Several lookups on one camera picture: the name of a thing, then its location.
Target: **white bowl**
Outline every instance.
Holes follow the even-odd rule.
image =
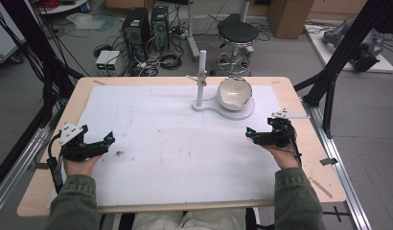
[[[238,111],[245,108],[252,94],[251,85],[247,81],[228,78],[220,83],[217,98],[223,107]]]

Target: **sleeve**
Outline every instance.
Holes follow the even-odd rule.
[[[302,169],[275,174],[275,229],[325,229],[322,207]]]
[[[99,229],[101,215],[97,209],[95,189],[95,180],[89,176],[68,176],[51,203],[45,229]]]

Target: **black stool seat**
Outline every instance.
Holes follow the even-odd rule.
[[[244,22],[228,22],[220,27],[220,37],[234,43],[250,43],[259,36],[259,31]]]

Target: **floor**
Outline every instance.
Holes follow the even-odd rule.
[[[65,30],[60,39],[90,76],[98,75],[92,55],[94,48],[111,42],[114,35],[119,35],[122,25],[113,16],[104,13],[97,16],[105,20],[104,28],[98,31],[76,31],[73,25],[65,24],[65,19],[53,18],[54,25]],[[247,19],[250,23],[267,25],[262,17]],[[206,29],[211,24],[204,24],[207,20],[212,17],[197,19],[195,28]],[[271,33],[266,34],[269,41],[258,41],[253,46],[255,53],[250,57],[253,76],[285,76],[296,84],[322,70],[323,65],[306,34],[298,39],[277,39]],[[260,38],[267,40],[267,35],[261,34]],[[212,65],[220,53],[218,38],[197,35],[196,43],[199,49],[207,50],[207,66]],[[175,71],[160,69],[157,76],[183,77],[197,73],[197,62],[193,62],[185,41],[182,48],[182,66]],[[393,64],[392,52],[384,50],[382,54]],[[67,59],[72,68],[81,71],[70,56]],[[0,66],[0,163],[40,109],[41,90],[42,84],[27,61]],[[308,92],[309,89],[303,89],[298,95]],[[393,230],[393,74],[342,71],[336,82],[332,134],[372,228]],[[10,192],[0,211],[0,229],[43,228],[46,218],[21,218],[16,213],[32,174],[25,172]],[[325,212],[333,212],[334,206],[339,213],[348,212],[344,203],[325,204],[323,208]],[[259,208],[259,211],[261,223],[273,222],[271,208]],[[340,218],[339,221],[337,216],[325,215],[327,229],[355,229],[350,217]]]

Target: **computer tower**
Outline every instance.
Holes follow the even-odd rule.
[[[151,31],[154,38],[154,51],[170,50],[168,7],[153,7],[151,12]]]
[[[131,61],[144,62],[149,59],[151,28],[146,8],[130,8],[122,26],[124,39]]]

